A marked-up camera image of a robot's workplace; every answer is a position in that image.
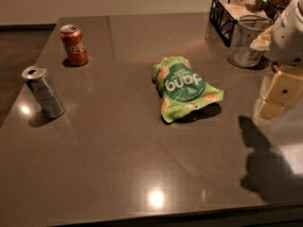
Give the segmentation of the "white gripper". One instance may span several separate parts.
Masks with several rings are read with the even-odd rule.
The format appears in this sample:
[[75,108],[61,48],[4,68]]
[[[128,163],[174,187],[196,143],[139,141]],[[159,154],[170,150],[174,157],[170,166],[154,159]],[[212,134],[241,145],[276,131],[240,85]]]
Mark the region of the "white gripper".
[[[303,64],[303,0],[292,0],[276,18],[270,52],[276,61],[289,65]],[[303,92],[303,69],[280,68],[273,76],[265,100],[258,99],[254,113],[272,120]]]

